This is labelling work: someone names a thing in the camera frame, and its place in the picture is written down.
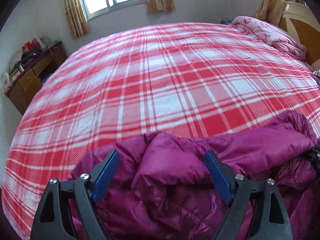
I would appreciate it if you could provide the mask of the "clutter pile on desk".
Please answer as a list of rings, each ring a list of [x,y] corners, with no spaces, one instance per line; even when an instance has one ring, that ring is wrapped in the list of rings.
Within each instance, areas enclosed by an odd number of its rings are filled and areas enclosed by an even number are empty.
[[[7,68],[1,73],[4,94],[17,83],[27,90],[33,83],[42,83],[42,73],[53,60],[53,46],[46,45],[43,39],[34,38],[10,58]]]

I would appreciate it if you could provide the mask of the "striped pillow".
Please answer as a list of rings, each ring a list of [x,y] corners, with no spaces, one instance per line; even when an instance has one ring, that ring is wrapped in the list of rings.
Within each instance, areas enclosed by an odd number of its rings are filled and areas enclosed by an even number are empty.
[[[319,70],[316,70],[312,73],[312,77],[317,81],[319,82],[320,81],[320,73],[319,73]]]

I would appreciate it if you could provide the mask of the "wooden headboard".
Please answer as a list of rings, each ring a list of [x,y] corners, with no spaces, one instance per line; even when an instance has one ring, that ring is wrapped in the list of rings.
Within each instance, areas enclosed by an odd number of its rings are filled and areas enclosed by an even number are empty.
[[[310,8],[296,2],[286,2],[279,27],[306,48],[306,62],[319,70],[319,22]]]

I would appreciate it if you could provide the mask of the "far right yellow curtain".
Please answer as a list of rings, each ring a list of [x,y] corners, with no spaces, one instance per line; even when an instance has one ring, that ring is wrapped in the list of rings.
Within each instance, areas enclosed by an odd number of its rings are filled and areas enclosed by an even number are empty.
[[[286,0],[262,0],[254,18],[278,26],[284,12]]]

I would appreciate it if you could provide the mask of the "left yellow curtain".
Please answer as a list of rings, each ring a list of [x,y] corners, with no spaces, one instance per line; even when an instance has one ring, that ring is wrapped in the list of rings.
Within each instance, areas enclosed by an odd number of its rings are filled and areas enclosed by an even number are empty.
[[[72,39],[85,36],[90,32],[85,10],[81,0],[62,0],[66,22]]]

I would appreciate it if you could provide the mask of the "red plaid bed sheet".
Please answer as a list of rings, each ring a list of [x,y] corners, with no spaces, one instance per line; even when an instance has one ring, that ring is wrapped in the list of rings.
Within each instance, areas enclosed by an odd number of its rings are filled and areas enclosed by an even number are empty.
[[[308,65],[245,29],[176,23],[110,35],[72,54],[34,96],[4,170],[2,206],[29,239],[51,178],[101,146],[164,132],[207,138],[302,114],[319,136],[319,86]]]

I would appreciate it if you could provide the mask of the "pink floral quilt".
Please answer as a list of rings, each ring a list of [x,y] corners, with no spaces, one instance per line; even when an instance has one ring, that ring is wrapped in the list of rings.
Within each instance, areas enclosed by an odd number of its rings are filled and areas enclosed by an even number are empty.
[[[232,25],[251,32],[268,46],[280,52],[287,53],[295,59],[304,61],[306,59],[306,48],[284,30],[248,16],[238,16],[232,21]]]

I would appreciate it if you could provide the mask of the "wooden desk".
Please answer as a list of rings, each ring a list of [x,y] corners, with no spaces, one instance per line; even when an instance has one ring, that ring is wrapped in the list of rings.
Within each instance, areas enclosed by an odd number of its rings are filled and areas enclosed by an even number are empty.
[[[66,59],[64,43],[56,42],[24,69],[24,72],[13,81],[12,86],[5,91],[5,96],[21,114],[24,114],[45,81],[58,70]]]

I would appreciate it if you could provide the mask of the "magenta down jacket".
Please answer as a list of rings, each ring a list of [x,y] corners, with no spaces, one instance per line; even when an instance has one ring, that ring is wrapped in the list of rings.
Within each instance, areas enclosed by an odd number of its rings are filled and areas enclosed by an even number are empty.
[[[319,182],[303,153],[319,136],[302,114],[286,111],[261,128],[207,138],[164,132],[96,148],[72,171],[92,170],[116,150],[120,164],[97,212],[113,239],[211,239],[227,206],[218,197],[203,155],[213,150],[233,172],[273,179],[284,200],[294,239],[307,239],[319,219]]]

